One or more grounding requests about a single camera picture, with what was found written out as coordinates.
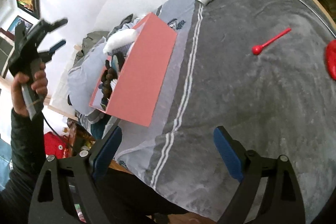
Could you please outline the person's left forearm dark sleeve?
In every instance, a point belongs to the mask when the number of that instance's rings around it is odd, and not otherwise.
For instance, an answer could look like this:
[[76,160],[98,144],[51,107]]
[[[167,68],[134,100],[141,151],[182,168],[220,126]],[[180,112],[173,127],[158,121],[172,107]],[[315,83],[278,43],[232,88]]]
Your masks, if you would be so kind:
[[28,209],[46,160],[42,114],[31,120],[11,112],[11,148],[13,169],[1,191],[1,208]]

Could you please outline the person's left hand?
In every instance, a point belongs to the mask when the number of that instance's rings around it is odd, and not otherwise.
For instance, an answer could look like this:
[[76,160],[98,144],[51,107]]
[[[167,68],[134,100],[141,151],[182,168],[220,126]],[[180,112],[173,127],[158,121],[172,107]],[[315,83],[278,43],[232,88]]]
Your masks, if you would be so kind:
[[47,95],[45,67],[45,63],[38,57],[23,72],[16,73],[11,84],[14,111],[32,121],[42,111]]

